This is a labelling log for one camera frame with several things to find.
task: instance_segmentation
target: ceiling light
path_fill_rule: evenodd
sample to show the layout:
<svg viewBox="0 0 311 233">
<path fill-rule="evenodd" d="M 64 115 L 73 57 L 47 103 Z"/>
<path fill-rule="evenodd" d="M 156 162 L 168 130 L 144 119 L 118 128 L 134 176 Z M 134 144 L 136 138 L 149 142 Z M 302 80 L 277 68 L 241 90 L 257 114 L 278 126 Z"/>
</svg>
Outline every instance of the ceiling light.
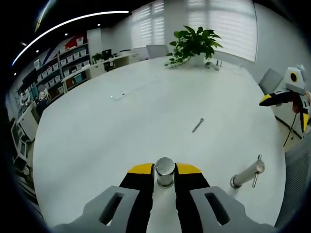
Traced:
<svg viewBox="0 0 311 233">
<path fill-rule="evenodd" d="M 17 55 L 17 57 L 15 58 L 15 60 L 12 62 L 11 66 L 14 65 L 14 63 L 18 60 L 18 58 L 31 46 L 33 45 L 35 42 L 37 42 L 39 39 L 41 39 L 42 37 L 44 37 L 46 34 L 50 33 L 51 31 L 61 27 L 61 26 L 64 26 L 65 24 L 68 24 L 68 23 L 71 23 L 73 21 L 76 21 L 76 20 L 79 20 L 79 19 L 83 19 L 83 18 L 87 18 L 87 17 L 92 17 L 92 16 L 100 16 L 100 15 L 108 15 L 108 14 L 127 14 L 129 13 L 128 11 L 106 11 L 106 12 L 98 12 L 98 13 L 93 13 L 93 14 L 89 14 L 89 15 L 86 15 L 86 16 L 80 16 L 80 17 L 77 17 L 77 18 L 73 18 L 73 19 L 70 19 L 66 22 L 63 22 L 61 24 L 58 24 L 56 25 L 55 27 L 52 27 L 51 29 L 47 30 L 46 32 L 44 32 L 43 34 L 41 34 L 40 36 L 38 36 L 36 39 L 34 39 L 31 43 L 29 43 L 29 45 L 24 48 L 22 50 L 22 52 L 19 53 L 19 55 Z"/>
</svg>

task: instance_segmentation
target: metal rod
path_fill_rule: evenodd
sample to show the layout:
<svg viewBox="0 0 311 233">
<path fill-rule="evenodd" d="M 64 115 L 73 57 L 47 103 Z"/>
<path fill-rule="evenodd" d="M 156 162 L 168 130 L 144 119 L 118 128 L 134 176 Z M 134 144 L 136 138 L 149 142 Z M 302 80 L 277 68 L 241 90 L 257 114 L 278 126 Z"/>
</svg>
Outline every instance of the metal rod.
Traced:
<svg viewBox="0 0 311 233">
<path fill-rule="evenodd" d="M 264 172 L 265 166 L 263 161 L 261 160 L 261 154 L 258 156 L 258 159 L 255 163 L 253 163 L 250 167 L 246 170 L 241 172 L 240 174 L 234 175 L 231 180 L 230 184 L 233 188 L 239 188 L 245 182 L 250 181 L 254 178 L 253 187 L 255 187 L 258 175 Z"/>
<path fill-rule="evenodd" d="M 256 182 L 257 182 L 257 179 L 258 179 L 258 172 L 256 172 L 255 174 L 255 178 L 254 178 L 254 181 L 253 181 L 253 188 L 255 188 L 255 185 L 256 185 Z"/>
</svg>

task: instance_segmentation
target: computer monitor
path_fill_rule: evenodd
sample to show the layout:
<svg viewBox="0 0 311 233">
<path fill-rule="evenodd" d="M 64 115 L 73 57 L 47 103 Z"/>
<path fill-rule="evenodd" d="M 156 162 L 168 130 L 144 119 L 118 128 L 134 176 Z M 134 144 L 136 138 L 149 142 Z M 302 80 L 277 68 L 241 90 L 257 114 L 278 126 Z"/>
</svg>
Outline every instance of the computer monitor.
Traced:
<svg viewBox="0 0 311 233">
<path fill-rule="evenodd" d="M 111 51 L 111 49 L 109 49 L 109 50 L 104 50 L 103 52 L 102 52 L 102 56 L 103 56 L 103 60 L 105 61 L 105 60 L 108 60 L 109 58 L 111 58 L 112 57 L 112 51 Z"/>
</svg>

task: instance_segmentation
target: white pot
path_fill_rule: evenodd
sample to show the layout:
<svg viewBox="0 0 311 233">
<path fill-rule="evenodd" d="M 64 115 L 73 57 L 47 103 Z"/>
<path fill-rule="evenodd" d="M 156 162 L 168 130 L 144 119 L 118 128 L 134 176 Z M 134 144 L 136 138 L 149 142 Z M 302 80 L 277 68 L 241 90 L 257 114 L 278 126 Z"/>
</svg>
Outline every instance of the white pot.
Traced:
<svg viewBox="0 0 311 233">
<path fill-rule="evenodd" d="M 193 67 L 204 67 L 205 53 L 191 57 L 188 63 Z"/>
</svg>

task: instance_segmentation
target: desk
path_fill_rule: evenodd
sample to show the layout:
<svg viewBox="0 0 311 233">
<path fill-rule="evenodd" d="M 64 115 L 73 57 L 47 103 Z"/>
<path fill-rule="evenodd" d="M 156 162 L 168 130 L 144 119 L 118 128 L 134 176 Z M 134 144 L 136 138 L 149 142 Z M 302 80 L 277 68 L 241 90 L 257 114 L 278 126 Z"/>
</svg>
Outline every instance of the desk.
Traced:
<svg viewBox="0 0 311 233">
<path fill-rule="evenodd" d="M 119 68 L 119 67 L 122 67 L 122 66 L 126 66 L 126 65 L 129 65 L 129 64 L 132 64 L 132 63 L 135 63 L 135 62 L 139 62 L 139 58 L 138 58 L 138 53 L 133 53 L 133 54 L 124 54 L 124 55 L 121 55 L 121 56 L 118 56 L 118 57 L 113 57 L 113 58 L 109 58 L 108 60 L 105 60 L 105 61 L 101 61 L 99 63 L 96 63 L 96 64 L 93 64 L 93 65 L 88 65 L 88 66 L 85 66 L 85 67 L 82 67 L 82 69 L 66 76 L 63 80 L 62 80 L 62 83 L 63 83 L 63 88 L 64 88 L 64 93 L 67 93 L 68 92 L 68 89 L 67 89 L 67 85 L 66 85 L 66 81 L 68 79 L 71 79 L 72 77 L 86 71 L 86 76 L 87 76 L 87 79 L 92 79 L 94 78 L 94 74 L 103 74 L 105 73 L 105 70 L 103 69 L 104 67 L 104 63 L 107 63 L 107 62 L 115 62 L 115 67 L 116 68 Z M 100 69 L 101 72 L 98 73 L 98 71 L 94 70 L 94 69 L 97 69 L 97 68 L 102 68 Z"/>
<path fill-rule="evenodd" d="M 259 106 L 262 91 L 245 69 L 232 64 L 223 62 L 220 71 L 187 64 L 167 69 L 167 59 L 105 73 L 45 110 L 33 172 L 47 225 L 74 221 L 88 202 L 118 186 L 132 166 L 164 156 L 200 168 L 209 184 L 234 196 L 250 218 L 275 224 L 285 157 L 271 108 Z M 230 178 L 259 154 L 266 170 L 256 187 L 248 182 L 233 190 Z M 173 187 L 156 187 L 147 232 L 180 233 L 174 209 Z"/>
</svg>

